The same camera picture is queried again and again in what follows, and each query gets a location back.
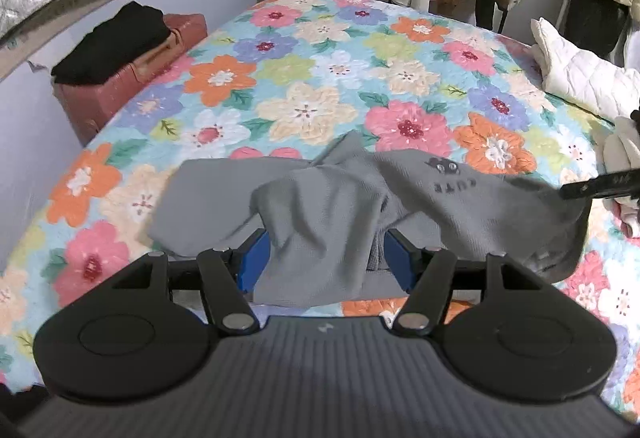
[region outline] gray fabric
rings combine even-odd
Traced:
[[[548,280],[564,279],[580,255],[589,210],[590,201],[561,200],[523,177],[485,175],[418,150],[370,153],[351,132],[310,163],[184,163],[148,233],[195,255],[259,214],[272,250],[254,302],[306,307],[361,298],[367,270],[386,268],[384,233],[399,224],[417,246],[442,246],[463,259],[507,253]]]

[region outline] black cloth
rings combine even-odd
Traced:
[[[571,0],[563,37],[606,59],[625,27],[629,7],[613,0]]]
[[[104,84],[125,64],[162,44],[169,34],[161,10],[131,1],[85,35],[51,75],[59,84]]]

